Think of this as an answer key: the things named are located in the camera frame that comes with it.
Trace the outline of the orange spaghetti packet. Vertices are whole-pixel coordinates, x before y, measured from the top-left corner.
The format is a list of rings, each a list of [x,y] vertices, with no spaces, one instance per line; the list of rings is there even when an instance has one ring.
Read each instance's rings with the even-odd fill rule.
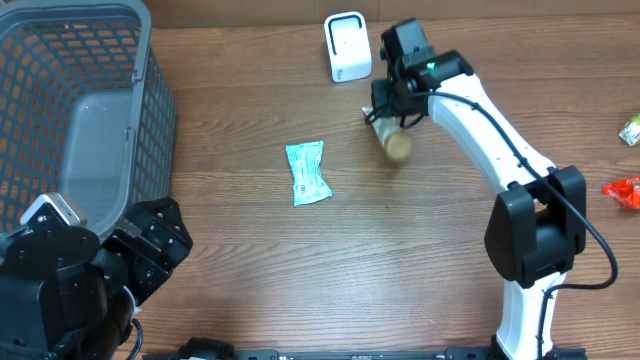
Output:
[[[622,179],[603,187],[602,192],[629,209],[640,208],[638,176]]]

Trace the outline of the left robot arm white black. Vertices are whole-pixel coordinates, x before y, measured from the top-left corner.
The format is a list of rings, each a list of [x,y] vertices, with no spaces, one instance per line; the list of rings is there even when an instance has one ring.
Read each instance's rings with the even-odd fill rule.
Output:
[[[193,241],[170,197],[138,202],[106,239],[61,193],[36,198],[1,236],[1,356],[110,359],[136,310],[189,255]]]

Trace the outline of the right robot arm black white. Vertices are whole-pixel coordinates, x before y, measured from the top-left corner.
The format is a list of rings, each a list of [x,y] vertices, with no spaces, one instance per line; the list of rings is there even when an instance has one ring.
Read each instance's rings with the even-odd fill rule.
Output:
[[[385,119],[400,128],[423,118],[445,129],[495,194],[484,235],[487,255],[504,280],[502,318],[489,359],[584,359],[583,349],[561,349],[551,339],[556,297],[563,289],[602,290],[619,274],[615,255],[586,216],[586,181],[574,166],[557,167],[511,126],[456,50],[437,53],[417,19],[381,35],[387,77],[371,85],[369,125]],[[593,236],[609,277],[569,283],[568,272]]]

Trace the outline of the white cosmetic tube gold cap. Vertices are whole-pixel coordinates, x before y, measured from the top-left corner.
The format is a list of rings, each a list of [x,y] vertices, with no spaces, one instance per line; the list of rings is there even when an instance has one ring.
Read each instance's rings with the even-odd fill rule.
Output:
[[[400,127],[396,118],[375,118],[371,126],[389,160],[401,163],[409,158],[413,150],[413,142]]]

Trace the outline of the teal snack packet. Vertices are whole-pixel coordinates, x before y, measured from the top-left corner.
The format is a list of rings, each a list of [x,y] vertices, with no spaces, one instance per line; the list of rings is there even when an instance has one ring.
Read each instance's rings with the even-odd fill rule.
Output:
[[[324,142],[308,142],[285,147],[293,178],[293,205],[308,205],[333,195],[321,173]]]

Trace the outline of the green tea carton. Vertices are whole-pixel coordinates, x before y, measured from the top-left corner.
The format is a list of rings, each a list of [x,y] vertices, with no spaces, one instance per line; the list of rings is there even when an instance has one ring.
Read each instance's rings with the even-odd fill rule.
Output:
[[[640,114],[634,115],[618,133],[619,138],[628,146],[636,146],[640,142]]]

